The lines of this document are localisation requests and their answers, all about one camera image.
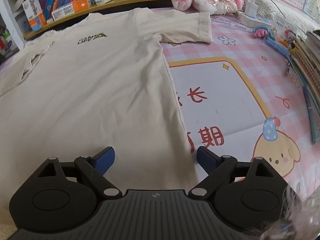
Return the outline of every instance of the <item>t-shirt sleeve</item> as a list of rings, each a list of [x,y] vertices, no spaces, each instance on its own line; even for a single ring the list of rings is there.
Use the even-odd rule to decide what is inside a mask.
[[[136,15],[138,34],[143,39],[159,38],[162,42],[211,42],[212,29],[209,13],[186,14],[177,10],[153,12],[141,8]]]

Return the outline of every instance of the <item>shirt logo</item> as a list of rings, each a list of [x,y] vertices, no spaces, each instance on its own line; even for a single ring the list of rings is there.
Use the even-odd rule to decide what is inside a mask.
[[[97,38],[101,38],[101,37],[106,37],[107,35],[105,35],[104,33],[99,33],[99,34],[95,34],[95,35],[92,35],[92,36],[89,36],[89,37],[86,37],[84,39],[80,39],[78,41],[78,45],[81,44],[81,43],[85,43],[87,41],[92,41],[92,40],[95,40]]]

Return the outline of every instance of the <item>t-shirt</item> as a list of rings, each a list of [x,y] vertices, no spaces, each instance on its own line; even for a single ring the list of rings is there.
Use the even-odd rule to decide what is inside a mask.
[[[211,42],[208,13],[137,8],[90,14],[28,42],[0,77],[0,199],[50,156],[116,152],[105,177],[126,189],[198,183],[160,41]]]

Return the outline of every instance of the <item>teal pen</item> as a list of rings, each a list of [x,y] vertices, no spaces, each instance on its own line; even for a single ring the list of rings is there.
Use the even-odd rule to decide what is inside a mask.
[[[311,129],[311,140],[313,144],[316,144],[318,140],[317,127],[316,127],[315,119],[313,117],[313,111],[312,111],[311,101],[309,97],[308,87],[306,85],[303,86],[303,94],[306,99],[307,108],[308,108],[310,129]]]

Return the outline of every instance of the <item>sleeve cuff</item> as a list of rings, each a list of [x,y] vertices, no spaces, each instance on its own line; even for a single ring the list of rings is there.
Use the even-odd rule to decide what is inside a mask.
[[[209,13],[199,13],[199,41],[211,43],[212,27]]]

